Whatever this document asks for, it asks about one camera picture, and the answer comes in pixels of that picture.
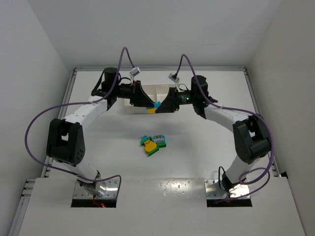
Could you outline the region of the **yellow lego plate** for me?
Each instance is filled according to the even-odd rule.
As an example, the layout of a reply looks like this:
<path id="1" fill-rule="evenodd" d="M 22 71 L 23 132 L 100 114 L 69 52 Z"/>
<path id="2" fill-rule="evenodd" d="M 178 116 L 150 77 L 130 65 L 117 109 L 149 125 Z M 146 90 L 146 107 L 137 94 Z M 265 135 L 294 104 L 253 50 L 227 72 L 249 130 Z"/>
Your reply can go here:
<path id="1" fill-rule="evenodd" d="M 156 110 L 157 110 L 157 108 L 150 108 L 150 109 L 147 109 L 147 112 L 148 112 L 149 114 L 155 114 L 155 113 L 156 113 Z"/>

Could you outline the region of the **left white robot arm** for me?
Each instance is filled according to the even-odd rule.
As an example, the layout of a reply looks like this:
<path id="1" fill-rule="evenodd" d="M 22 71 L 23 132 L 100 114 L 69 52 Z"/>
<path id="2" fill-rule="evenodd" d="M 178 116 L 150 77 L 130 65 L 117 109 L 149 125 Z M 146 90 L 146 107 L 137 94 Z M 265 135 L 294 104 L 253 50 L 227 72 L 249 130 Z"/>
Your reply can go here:
<path id="1" fill-rule="evenodd" d="M 84 129 L 107 112 L 118 98 L 129 99 L 135 107 L 154 107 L 140 81 L 133 79 L 139 73 L 140 69 L 134 67 L 129 73 L 130 83 L 123 84 L 117 68 L 104 69 L 87 102 L 72 114 L 50 122 L 47 155 L 74 172 L 80 186 L 87 191 L 96 191 L 100 173 L 85 157 Z"/>

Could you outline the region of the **teal 2x4 lego brick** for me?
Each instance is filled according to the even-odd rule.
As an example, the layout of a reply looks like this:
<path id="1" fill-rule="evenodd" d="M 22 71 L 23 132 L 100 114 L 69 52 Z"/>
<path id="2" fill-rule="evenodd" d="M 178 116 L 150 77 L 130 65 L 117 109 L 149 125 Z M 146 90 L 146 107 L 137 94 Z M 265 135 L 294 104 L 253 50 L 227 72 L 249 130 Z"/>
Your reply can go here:
<path id="1" fill-rule="evenodd" d="M 161 105 L 161 102 L 154 102 L 154 106 L 153 107 L 147 107 L 146 109 L 147 110 L 150 110 L 150 109 L 157 109 L 159 106 Z"/>

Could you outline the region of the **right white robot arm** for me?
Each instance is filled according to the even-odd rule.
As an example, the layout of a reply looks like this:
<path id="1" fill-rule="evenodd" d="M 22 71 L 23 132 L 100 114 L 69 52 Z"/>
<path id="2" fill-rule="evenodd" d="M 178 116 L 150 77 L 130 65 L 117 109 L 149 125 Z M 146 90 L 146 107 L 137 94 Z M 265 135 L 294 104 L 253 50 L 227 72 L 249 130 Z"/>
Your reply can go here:
<path id="1" fill-rule="evenodd" d="M 260 158 L 271 151 L 270 134 L 265 124 L 256 116 L 245 116 L 236 111 L 213 107 L 204 96 L 217 103 L 217 100 L 209 96 L 206 78 L 197 75 L 191 79 L 188 90 L 170 88 L 166 98 L 158 105 L 156 113 L 173 113 L 181 105 L 191 104 L 197 115 L 216 122 L 233 133 L 237 155 L 218 183 L 220 191 L 228 192 L 240 183 L 239 180 L 246 178 L 246 174 Z"/>

